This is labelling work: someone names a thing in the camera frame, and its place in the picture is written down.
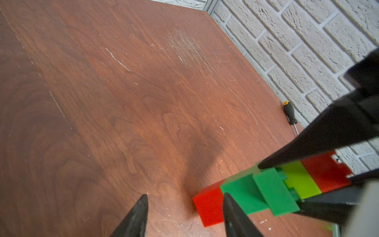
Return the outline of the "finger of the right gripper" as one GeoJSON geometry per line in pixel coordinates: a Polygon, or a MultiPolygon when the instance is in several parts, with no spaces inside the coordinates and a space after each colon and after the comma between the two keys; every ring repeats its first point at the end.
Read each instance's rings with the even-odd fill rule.
{"type": "Polygon", "coordinates": [[[258,165],[278,167],[379,135],[379,51],[351,67],[345,77],[355,90],[330,104],[291,143],[258,165]]]}
{"type": "Polygon", "coordinates": [[[346,225],[349,218],[363,201],[364,188],[370,181],[379,180],[375,169],[349,178],[351,185],[322,193],[297,202],[297,215],[307,216],[338,225],[346,225]]]}

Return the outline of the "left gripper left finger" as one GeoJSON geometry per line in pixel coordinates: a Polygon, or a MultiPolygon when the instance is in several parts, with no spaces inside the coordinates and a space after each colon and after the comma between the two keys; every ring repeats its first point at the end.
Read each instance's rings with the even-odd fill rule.
{"type": "Polygon", "coordinates": [[[148,223],[148,195],[143,194],[110,237],[145,237],[148,223]]]}

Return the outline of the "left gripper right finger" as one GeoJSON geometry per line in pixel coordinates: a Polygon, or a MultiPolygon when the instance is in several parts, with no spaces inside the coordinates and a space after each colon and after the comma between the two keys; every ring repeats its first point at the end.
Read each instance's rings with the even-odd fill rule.
{"type": "Polygon", "coordinates": [[[263,237],[229,193],[224,194],[223,217],[227,237],[263,237]]]}

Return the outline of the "small red lego brick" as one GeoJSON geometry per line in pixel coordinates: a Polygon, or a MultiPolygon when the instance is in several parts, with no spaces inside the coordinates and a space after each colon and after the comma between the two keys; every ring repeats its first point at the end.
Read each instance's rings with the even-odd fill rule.
{"type": "Polygon", "coordinates": [[[221,190],[224,181],[221,180],[202,189],[192,199],[205,228],[224,222],[224,194],[221,190]]]}

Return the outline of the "red 2x4 lego brick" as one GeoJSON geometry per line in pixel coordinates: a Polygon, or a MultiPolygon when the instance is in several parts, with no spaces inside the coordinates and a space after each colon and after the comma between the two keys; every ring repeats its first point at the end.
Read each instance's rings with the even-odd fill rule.
{"type": "Polygon", "coordinates": [[[335,151],[301,160],[309,175],[322,193],[331,192],[352,185],[347,176],[352,171],[345,163],[339,163],[333,156],[335,151]]]}

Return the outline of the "small dark green lego brick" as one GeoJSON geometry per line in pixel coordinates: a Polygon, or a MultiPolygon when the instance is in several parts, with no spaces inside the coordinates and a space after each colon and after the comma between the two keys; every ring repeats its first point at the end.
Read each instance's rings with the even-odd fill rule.
{"type": "Polygon", "coordinates": [[[253,166],[228,177],[220,186],[222,193],[229,193],[247,215],[269,209],[253,179],[259,173],[257,166],[253,166]]]}

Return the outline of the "green 2x4 lego brick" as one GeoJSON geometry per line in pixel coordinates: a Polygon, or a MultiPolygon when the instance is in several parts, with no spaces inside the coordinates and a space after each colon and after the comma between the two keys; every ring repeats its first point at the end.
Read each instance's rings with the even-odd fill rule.
{"type": "Polygon", "coordinates": [[[253,174],[253,180],[275,217],[300,211],[300,207],[275,168],[253,174]]]}

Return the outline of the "lime lego brick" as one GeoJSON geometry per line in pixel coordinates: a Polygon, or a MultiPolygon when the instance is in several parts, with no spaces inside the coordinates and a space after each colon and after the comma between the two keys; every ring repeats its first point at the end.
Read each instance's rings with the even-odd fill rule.
{"type": "Polygon", "coordinates": [[[294,189],[300,199],[322,194],[322,191],[300,161],[285,164],[280,169],[287,177],[284,180],[285,184],[289,189],[294,189]]]}

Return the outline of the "black handled screwdriver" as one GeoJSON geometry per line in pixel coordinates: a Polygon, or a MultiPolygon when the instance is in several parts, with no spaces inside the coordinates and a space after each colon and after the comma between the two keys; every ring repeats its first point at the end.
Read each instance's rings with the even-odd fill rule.
{"type": "Polygon", "coordinates": [[[285,101],[283,103],[283,110],[284,110],[285,115],[288,118],[289,124],[294,127],[296,134],[299,135],[299,131],[297,129],[298,121],[295,116],[295,109],[293,107],[293,104],[290,101],[285,101]]]}

